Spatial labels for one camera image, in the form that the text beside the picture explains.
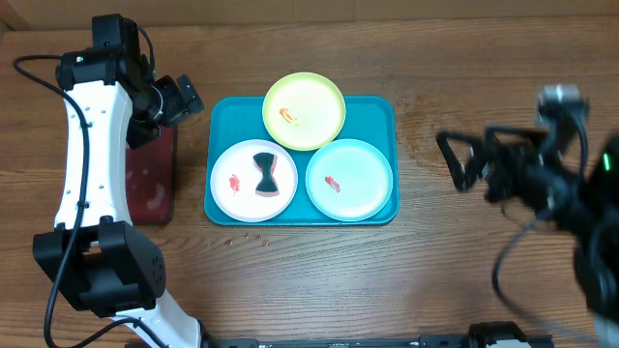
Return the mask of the white plate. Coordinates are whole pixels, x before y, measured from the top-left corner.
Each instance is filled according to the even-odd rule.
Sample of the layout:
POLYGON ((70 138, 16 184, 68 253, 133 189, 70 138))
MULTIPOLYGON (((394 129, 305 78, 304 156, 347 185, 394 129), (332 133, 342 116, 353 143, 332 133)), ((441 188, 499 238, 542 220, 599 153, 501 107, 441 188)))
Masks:
POLYGON ((227 216, 242 222, 262 222, 278 216, 291 203, 298 187, 298 171, 292 157, 280 145, 262 139, 245 140, 218 157, 209 184, 216 205, 227 216), (262 174, 252 157, 262 152, 277 156, 276 196, 264 197, 255 192, 262 174))

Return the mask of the green and orange sponge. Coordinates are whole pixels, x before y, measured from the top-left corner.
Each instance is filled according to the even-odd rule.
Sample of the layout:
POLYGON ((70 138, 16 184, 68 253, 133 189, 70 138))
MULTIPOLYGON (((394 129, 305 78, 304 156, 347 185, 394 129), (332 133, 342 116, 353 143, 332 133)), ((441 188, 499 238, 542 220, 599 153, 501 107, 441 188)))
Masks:
POLYGON ((272 153, 258 153, 254 155, 253 162, 261 172, 262 178, 258 182, 255 192, 264 197, 272 197, 279 194, 277 181, 274 178, 274 171, 277 165, 277 156, 272 153))

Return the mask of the yellow-green plate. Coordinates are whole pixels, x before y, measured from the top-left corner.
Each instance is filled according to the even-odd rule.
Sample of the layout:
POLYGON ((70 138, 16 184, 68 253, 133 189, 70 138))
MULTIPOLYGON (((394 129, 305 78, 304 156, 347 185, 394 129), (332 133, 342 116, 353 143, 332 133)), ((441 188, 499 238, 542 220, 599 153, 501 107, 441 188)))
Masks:
POLYGON ((314 72, 295 72, 275 82, 262 105, 271 137, 291 150, 312 151, 334 140, 343 128, 346 105, 337 85, 314 72))

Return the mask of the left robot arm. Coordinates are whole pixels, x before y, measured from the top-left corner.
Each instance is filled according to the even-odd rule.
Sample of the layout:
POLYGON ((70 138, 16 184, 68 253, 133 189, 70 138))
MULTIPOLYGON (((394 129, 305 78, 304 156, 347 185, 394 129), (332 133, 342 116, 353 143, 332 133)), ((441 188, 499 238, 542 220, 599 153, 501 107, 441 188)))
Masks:
POLYGON ((54 228, 33 239, 33 255, 58 298, 75 310, 127 326, 150 347, 200 347, 201 323, 166 288, 161 249, 139 233, 126 193, 126 152, 202 111, 186 76, 156 77, 148 35, 119 14, 95 16, 90 47, 57 57, 51 88, 68 116, 63 197, 54 228))

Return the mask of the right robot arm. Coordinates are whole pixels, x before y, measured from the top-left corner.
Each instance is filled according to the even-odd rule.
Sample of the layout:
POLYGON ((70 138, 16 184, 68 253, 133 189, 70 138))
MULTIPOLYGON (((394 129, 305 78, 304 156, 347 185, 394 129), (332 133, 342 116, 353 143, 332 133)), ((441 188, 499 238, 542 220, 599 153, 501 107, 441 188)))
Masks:
POLYGON ((574 268, 588 308, 595 314, 597 341, 618 344, 618 140, 612 138, 590 178, 565 168, 558 156, 566 138, 548 131, 489 127, 484 137, 441 131, 436 142, 456 189, 466 191, 486 180, 486 201, 514 198, 531 208, 534 219, 522 226, 496 258, 491 273, 498 299, 522 318, 545 319, 517 305, 500 287, 499 272, 508 253, 542 221, 575 236, 574 268))

